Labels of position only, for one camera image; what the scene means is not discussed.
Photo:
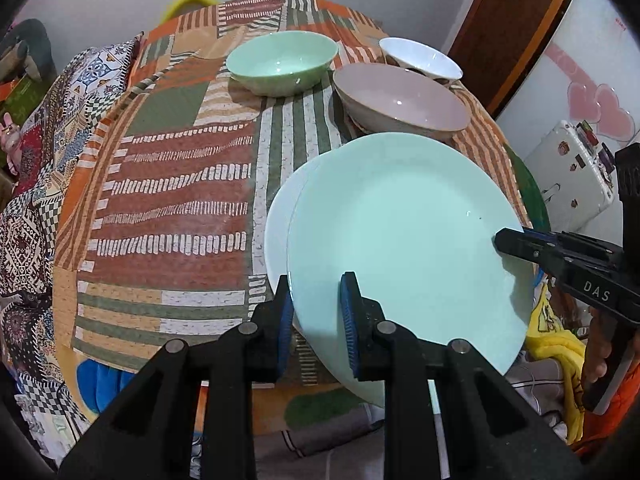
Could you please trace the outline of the right hand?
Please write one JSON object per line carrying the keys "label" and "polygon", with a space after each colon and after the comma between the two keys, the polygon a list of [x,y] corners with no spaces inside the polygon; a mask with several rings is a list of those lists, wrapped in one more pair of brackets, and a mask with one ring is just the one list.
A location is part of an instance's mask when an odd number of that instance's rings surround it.
{"label": "right hand", "polygon": [[[604,376],[608,369],[605,359],[612,351],[611,343],[603,331],[604,323],[601,318],[601,312],[595,308],[589,308],[589,313],[591,314],[589,337],[586,345],[585,362],[582,367],[582,384],[584,386],[593,384]],[[639,391],[639,381],[636,379],[636,369],[639,366],[639,333],[634,335],[632,348],[634,349],[634,359],[630,364],[623,385],[618,390],[622,391],[623,387],[626,387],[630,391],[630,396],[634,398]]]}

